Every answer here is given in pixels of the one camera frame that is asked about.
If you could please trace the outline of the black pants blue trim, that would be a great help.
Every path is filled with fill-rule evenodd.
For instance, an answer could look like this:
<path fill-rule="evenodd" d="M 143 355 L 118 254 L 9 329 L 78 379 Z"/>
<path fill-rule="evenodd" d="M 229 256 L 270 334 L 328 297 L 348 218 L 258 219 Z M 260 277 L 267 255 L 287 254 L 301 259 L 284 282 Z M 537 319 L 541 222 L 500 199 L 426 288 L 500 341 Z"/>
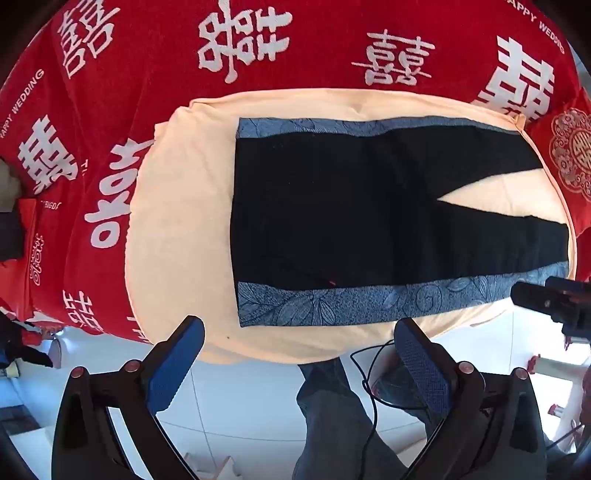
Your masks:
<path fill-rule="evenodd" d="M 242 326 L 356 326 L 448 313 L 568 273 L 565 225 L 447 203 L 540 160 L 464 118 L 242 118 L 230 251 Z"/>

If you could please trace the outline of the person's leg in jeans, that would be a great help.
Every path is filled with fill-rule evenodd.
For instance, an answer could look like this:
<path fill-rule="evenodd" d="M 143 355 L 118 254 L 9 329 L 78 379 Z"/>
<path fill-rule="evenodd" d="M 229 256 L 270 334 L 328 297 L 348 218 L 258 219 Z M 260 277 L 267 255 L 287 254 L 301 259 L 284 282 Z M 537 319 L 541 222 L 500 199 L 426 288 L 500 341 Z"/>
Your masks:
<path fill-rule="evenodd" d="M 342 361 L 335 358 L 300 367 L 304 384 L 297 404 L 307 423 L 304 451 L 294 479 L 400 479 L 407 467 L 372 431 L 373 422 L 351 389 Z M 397 353 L 372 385 L 380 399 L 418 418 L 432 435 L 442 416 L 422 401 L 419 389 Z"/>

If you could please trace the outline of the red embroidered throw pillow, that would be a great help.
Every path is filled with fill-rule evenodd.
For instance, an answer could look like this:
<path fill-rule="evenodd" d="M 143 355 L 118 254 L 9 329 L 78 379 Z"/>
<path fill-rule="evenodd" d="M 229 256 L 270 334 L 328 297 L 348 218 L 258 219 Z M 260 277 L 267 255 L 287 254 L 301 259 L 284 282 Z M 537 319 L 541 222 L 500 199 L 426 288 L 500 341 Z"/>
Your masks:
<path fill-rule="evenodd" d="M 527 128 L 569 206 L 577 230 L 590 224 L 590 98 L 577 95 Z"/>

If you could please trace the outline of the cream seat cushion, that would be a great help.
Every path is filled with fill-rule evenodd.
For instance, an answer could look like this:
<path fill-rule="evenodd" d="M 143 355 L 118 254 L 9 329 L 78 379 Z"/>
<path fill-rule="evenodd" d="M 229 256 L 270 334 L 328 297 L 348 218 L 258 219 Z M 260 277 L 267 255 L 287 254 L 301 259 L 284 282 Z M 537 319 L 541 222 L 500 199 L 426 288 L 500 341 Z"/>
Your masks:
<path fill-rule="evenodd" d="M 166 339 L 187 315 L 204 321 L 201 359 L 284 364 L 328 360 L 385 342 L 392 323 L 242 327 L 229 226 L 235 133 L 242 118 L 466 119 L 524 138 L 522 121 L 460 101 L 408 92 L 287 89 L 195 99 L 156 126 L 139 170 L 125 246 L 125 282 L 146 337 Z"/>

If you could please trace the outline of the red wedding sofa cover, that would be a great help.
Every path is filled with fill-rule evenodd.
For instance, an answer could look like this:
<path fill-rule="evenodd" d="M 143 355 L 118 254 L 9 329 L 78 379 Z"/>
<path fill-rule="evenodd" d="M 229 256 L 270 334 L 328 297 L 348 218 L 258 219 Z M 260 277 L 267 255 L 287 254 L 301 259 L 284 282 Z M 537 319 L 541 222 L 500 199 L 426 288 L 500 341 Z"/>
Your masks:
<path fill-rule="evenodd" d="M 448 97 L 536 122 L 579 99 L 566 36 L 531 1 L 68 1 L 1 88 L 1 174 L 21 196 L 1 305 L 143 339 L 124 282 L 156 124 L 196 98 L 349 88 Z"/>

